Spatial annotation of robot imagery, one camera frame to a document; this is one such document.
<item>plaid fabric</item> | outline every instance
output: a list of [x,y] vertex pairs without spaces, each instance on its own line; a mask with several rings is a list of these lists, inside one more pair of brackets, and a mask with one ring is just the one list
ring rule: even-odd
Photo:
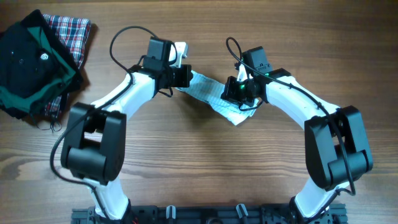
[[[61,43],[69,50],[77,67],[80,68],[85,57],[85,45],[88,34],[90,33],[91,21],[82,18],[51,16],[47,14],[43,14],[43,16]],[[68,94],[56,97],[56,99],[48,103],[42,114],[57,118],[65,109],[67,98]]]

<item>robotic arm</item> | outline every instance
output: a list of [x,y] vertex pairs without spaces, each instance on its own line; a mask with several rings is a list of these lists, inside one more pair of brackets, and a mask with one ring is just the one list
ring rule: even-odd
[[[319,99],[302,88],[283,68],[273,70],[262,47],[243,53],[243,60],[253,69],[237,64],[238,77],[228,78],[221,97],[239,106],[253,106],[254,99],[260,97],[266,103],[283,110],[305,130],[306,165],[310,178],[303,190],[285,205],[248,208],[243,204],[236,207],[199,208],[131,206],[119,179],[124,161],[126,122],[141,105],[155,97],[160,89],[169,89],[172,95],[173,86],[189,87],[191,66],[181,64],[187,51],[185,42],[172,43],[151,38],[143,66],[135,65],[129,69],[133,72],[134,80],[127,91],[109,106],[92,113],[95,108],[104,105],[130,85],[130,75],[126,75],[124,81],[104,98],[91,105],[77,103],[71,109],[68,129],[70,124],[81,117],[90,116],[65,137],[61,163],[64,168],[70,169],[74,177],[94,186],[94,189],[90,189],[95,201],[95,207],[73,210],[72,223],[327,223],[322,217],[325,214],[332,214],[331,218],[337,217],[336,223],[339,223],[338,217],[345,214],[344,206],[333,205],[332,208],[330,202],[339,190],[349,186],[349,182],[345,160],[337,150],[339,145],[333,144],[336,133],[331,128],[331,123],[335,123],[345,137],[348,155],[346,161],[351,167],[350,174],[357,180],[373,166],[361,114],[353,106],[340,108]],[[291,83],[319,103],[310,100],[303,92],[268,77]],[[330,114],[331,119],[319,109],[320,105]],[[101,142],[85,139],[85,133],[94,131],[103,133]]]

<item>green fabric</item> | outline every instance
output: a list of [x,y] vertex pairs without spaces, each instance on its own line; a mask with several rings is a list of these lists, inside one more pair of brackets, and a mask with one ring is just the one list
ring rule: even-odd
[[6,88],[0,86],[0,105],[3,105],[5,108],[17,108],[26,113],[37,114],[49,101],[59,96],[71,84],[76,72],[51,48],[44,31],[40,27],[31,27],[27,28],[27,30],[36,39],[37,43],[41,44],[42,48],[54,54],[61,65],[60,69],[54,74],[54,79],[49,84],[27,98],[21,98],[20,96],[9,93]]

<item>wooden table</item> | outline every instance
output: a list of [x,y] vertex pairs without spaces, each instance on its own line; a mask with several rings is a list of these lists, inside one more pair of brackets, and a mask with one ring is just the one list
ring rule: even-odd
[[[360,109],[374,167],[356,182],[357,196],[343,194],[338,201],[347,204],[350,223],[397,222],[396,2],[35,2],[0,4],[0,30],[34,9],[95,24],[82,71],[87,85],[72,102],[90,103],[123,80],[123,70],[109,57],[109,43],[126,26],[186,41],[185,63],[220,82],[236,75],[227,37],[236,38],[243,50],[263,46],[274,68],[292,72],[320,98]],[[148,40],[145,32],[127,31],[114,54],[132,65],[146,53]],[[68,223],[72,208],[93,205],[84,187],[62,182],[49,169],[50,149],[59,135],[0,113],[2,223]],[[133,205],[285,203],[308,179],[304,132],[271,105],[233,126],[184,93],[175,91],[171,99],[158,95],[128,122],[121,178]]]

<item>folded cloth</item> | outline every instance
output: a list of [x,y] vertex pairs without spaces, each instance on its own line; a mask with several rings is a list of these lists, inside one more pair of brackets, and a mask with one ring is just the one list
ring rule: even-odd
[[[213,110],[219,112],[234,125],[238,125],[256,112],[256,110],[241,111],[238,105],[222,100],[220,96],[224,91],[224,85],[218,81],[194,71],[192,71],[192,74],[193,78],[190,81],[190,86],[177,89],[209,104]],[[243,105],[241,107],[241,109],[246,108],[249,108],[249,106]]]
[[[90,33],[91,21],[89,19],[47,14],[43,14],[43,17],[60,42],[69,50],[80,69],[85,57],[85,45]],[[68,93],[64,93],[49,102],[41,112],[42,115],[57,118],[65,109],[68,96]]]

